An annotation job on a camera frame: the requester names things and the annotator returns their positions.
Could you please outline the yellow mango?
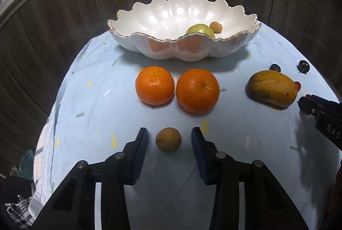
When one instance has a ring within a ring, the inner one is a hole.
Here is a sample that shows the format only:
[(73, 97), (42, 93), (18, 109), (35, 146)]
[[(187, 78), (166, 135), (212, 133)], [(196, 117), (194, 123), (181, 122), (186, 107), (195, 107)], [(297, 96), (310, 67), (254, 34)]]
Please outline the yellow mango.
[(298, 89), (288, 76), (273, 70), (262, 70), (249, 78), (247, 92), (254, 99), (287, 108), (296, 100)]

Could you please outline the white scalloped ceramic bowl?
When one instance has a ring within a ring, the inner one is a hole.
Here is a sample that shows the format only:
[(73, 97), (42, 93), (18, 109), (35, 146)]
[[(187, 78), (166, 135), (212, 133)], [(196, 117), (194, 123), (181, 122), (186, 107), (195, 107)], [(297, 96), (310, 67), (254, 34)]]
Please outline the white scalloped ceramic bowl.
[[(212, 22), (223, 26), (215, 39), (186, 34), (189, 27)], [(119, 10), (107, 21), (112, 37), (123, 48), (151, 59), (179, 59), (186, 62), (235, 53), (258, 34), (256, 14), (245, 14), (242, 5), (231, 7), (225, 0), (152, 0), (134, 3), (130, 11)]]

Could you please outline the orange mandarin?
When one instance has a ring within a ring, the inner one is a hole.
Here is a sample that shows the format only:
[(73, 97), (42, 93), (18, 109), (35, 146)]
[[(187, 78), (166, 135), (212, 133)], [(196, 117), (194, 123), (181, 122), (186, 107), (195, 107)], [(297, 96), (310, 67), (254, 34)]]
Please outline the orange mandarin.
[(174, 94), (174, 79), (165, 68), (150, 66), (140, 71), (135, 88), (142, 102), (159, 106), (171, 100)]
[(215, 76), (205, 69), (184, 72), (176, 85), (176, 99), (182, 108), (194, 114), (204, 114), (218, 102), (220, 87)]

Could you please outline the small brown longan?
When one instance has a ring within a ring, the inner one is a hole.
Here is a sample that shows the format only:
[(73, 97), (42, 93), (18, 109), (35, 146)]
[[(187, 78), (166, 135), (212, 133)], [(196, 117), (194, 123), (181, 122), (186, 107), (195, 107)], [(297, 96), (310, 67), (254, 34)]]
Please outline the small brown longan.
[(156, 146), (163, 152), (174, 152), (181, 144), (181, 135), (174, 128), (164, 128), (156, 135)]

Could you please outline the large dark grape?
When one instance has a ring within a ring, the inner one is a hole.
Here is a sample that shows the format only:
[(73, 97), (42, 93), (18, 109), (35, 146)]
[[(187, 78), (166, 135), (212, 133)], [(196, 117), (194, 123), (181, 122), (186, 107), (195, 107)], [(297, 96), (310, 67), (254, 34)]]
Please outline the large dark grape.
[(310, 70), (310, 65), (306, 60), (300, 60), (297, 65), (297, 69), (299, 72), (307, 74)]

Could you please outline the brown longan in bowl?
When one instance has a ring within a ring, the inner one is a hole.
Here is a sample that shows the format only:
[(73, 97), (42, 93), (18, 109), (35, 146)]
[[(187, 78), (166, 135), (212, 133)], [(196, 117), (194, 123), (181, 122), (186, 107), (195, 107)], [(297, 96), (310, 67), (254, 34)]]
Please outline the brown longan in bowl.
[(212, 22), (209, 27), (214, 33), (221, 33), (223, 30), (223, 26), (216, 21)]

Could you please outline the small dark blueberry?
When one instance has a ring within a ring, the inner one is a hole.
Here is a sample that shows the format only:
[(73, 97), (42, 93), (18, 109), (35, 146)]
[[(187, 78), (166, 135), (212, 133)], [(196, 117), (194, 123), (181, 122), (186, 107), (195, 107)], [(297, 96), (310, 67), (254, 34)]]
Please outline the small dark blueberry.
[(270, 70), (273, 70), (273, 71), (276, 71), (276, 72), (281, 72), (281, 68), (280, 68), (280, 66), (278, 66), (276, 63), (273, 63), (271, 66), (270, 66), (270, 68), (269, 68)]

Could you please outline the green round fruit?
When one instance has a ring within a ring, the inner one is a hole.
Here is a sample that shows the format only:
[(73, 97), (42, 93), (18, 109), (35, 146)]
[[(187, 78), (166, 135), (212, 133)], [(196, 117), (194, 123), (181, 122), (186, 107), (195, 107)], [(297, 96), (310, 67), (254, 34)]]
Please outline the green round fruit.
[(215, 34), (213, 30), (209, 26), (202, 24), (202, 23), (189, 27), (186, 31), (186, 34), (191, 34), (191, 33), (201, 33), (201, 34), (207, 35), (215, 39)]

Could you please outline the checkered cloth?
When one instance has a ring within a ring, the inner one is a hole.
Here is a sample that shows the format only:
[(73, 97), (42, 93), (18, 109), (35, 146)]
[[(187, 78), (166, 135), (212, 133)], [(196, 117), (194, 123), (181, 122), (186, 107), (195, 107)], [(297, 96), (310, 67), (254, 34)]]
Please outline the checkered cloth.
[(32, 197), (17, 195), (17, 203), (4, 203), (6, 214), (17, 229), (31, 229), (34, 219), (28, 211)]

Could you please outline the light blue patterned tablecloth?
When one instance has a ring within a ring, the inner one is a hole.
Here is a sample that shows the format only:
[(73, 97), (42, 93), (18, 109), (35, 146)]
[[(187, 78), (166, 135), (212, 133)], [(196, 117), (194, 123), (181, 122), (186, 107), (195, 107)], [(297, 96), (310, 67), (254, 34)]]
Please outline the light blue patterned tablecloth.
[[(154, 60), (122, 48), (105, 32), (91, 39), (70, 66), (58, 91), (35, 156), (36, 191), (29, 213), (36, 217), (63, 178), (80, 160), (102, 162), (148, 129), (150, 141), (137, 183), (125, 188), (133, 229), (208, 229), (215, 188), (199, 176), (191, 130), (237, 161), (263, 161), (301, 212), (309, 229), (318, 229), (341, 152), (315, 129), (315, 120), (296, 103), (285, 110), (247, 97), (249, 78), (276, 63), (301, 84), (300, 95), (336, 100), (318, 70), (297, 70), (304, 56), (281, 35), (262, 25), (256, 37), (224, 58), (198, 62)], [(149, 66), (167, 69), (177, 80), (192, 68), (214, 74), (220, 86), (208, 114), (185, 112), (172, 99), (153, 107), (136, 95), (135, 80)], [(180, 147), (163, 152), (156, 135), (164, 128), (181, 135)]]

